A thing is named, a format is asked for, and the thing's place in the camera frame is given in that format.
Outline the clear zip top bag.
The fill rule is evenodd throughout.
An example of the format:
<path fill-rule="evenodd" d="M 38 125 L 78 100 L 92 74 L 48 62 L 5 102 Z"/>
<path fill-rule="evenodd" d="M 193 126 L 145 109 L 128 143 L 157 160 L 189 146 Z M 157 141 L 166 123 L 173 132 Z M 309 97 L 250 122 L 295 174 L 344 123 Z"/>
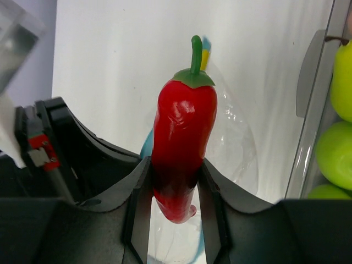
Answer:
<path fill-rule="evenodd" d="M 206 149 L 206 159 L 231 182 L 256 195 L 259 185 L 257 149 L 245 114 L 219 69 L 210 61 L 211 42 L 202 40 L 200 69 L 215 81 L 217 117 Z M 183 224 L 174 224 L 163 215 L 155 199 L 151 221 L 147 263 L 206 263 L 205 236 L 200 189 L 191 202 L 197 209 Z"/>

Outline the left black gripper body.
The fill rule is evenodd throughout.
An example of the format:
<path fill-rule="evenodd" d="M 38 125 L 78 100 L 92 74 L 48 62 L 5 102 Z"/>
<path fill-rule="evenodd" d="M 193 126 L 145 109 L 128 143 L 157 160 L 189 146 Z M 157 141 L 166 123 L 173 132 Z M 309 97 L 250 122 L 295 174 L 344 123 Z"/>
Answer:
<path fill-rule="evenodd" d="M 63 128 L 53 117 L 73 119 L 61 97 L 16 107 L 1 96 L 1 197 L 92 198 L 96 189 L 81 167 L 77 124 Z"/>

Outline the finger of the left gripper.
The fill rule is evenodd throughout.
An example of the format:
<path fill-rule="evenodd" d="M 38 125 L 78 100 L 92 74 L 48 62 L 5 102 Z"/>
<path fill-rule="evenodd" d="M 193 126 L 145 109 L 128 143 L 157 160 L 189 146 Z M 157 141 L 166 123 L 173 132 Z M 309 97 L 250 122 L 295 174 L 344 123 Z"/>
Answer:
<path fill-rule="evenodd" d="M 63 148 L 89 197 L 125 178 L 141 162 L 137 154 L 98 138 L 67 106 L 63 110 Z"/>

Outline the red chili pepper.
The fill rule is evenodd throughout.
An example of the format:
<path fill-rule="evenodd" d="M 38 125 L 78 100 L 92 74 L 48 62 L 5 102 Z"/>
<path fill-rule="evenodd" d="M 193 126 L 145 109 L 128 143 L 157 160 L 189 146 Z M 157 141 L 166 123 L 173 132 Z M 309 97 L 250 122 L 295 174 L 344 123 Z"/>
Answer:
<path fill-rule="evenodd" d="M 217 114 L 215 84 L 201 69 L 201 38 L 193 36 L 191 46 L 191 65 L 162 87 L 153 124 L 153 193 L 175 224 L 196 213 L 191 202 Z"/>

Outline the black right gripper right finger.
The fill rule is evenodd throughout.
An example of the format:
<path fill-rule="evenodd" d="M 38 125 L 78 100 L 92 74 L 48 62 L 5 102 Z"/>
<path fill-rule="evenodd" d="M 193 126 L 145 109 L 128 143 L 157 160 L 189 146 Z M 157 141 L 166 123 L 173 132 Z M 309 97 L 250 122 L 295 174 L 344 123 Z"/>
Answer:
<path fill-rule="evenodd" d="M 198 182 L 208 263 L 351 263 L 351 202 L 271 204 L 204 161 Z"/>

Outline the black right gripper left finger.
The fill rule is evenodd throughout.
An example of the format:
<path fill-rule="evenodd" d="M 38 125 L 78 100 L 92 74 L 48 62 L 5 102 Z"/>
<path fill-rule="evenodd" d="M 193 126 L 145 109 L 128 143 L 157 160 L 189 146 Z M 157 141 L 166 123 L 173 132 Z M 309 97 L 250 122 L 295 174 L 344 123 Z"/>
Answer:
<path fill-rule="evenodd" d="M 30 195 L 29 176 L 1 158 L 1 263 L 146 263 L 152 191 L 150 161 L 75 206 Z"/>

